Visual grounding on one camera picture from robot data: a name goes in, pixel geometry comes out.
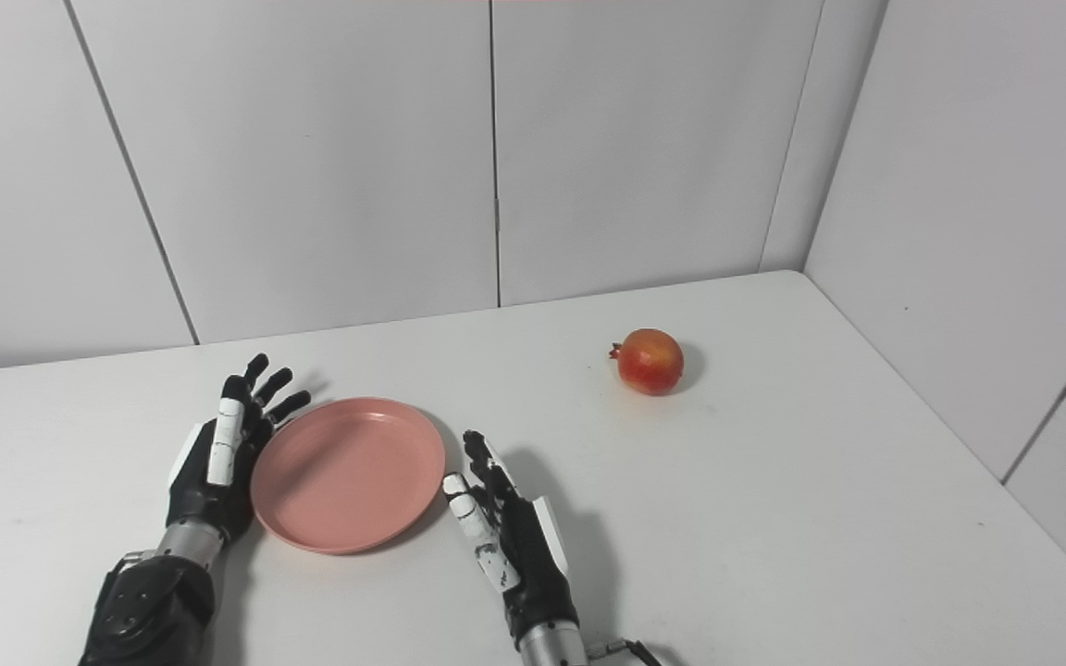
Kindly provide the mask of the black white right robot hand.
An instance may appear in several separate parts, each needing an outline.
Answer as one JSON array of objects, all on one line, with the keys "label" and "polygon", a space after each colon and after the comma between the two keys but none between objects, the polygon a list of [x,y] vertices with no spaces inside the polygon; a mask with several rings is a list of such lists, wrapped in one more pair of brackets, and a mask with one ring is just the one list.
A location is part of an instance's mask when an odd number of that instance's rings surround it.
[{"label": "black white right robot hand", "polygon": [[465,431],[463,451],[477,481],[448,473],[441,493],[479,569],[502,598],[514,649],[524,665],[587,665],[549,499],[526,498],[478,431]]}]

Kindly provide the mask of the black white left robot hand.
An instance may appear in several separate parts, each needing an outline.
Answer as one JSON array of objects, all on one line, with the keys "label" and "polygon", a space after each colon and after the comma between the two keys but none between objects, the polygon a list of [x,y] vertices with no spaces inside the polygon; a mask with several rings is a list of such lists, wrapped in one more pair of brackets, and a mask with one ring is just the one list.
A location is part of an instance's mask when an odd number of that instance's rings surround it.
[{"label": "black white left robot hand", "polygon": [[[181,520],[199,520],[215,527],[226,545],[231,545],[246,534],[254,518],[251,481],[255,464],[261,459],[266,443],[284,423],[312,403],[312,393],[300,389],[278,403],[272,403],[279,391],[293,379],[291,368],[282,367],[266,380],[261,380],[269,367],[266,354],[258,353],[245,371],[231,375],[221,388],[221,400],[236,406],[240,415],[216,416],[203,422],[187,438],[175,476],[169,481],[166,523]],[[212,484],[208,480],[215,429],[221,422],[221,433],[231,443],[231,481],[227,485]]]}]

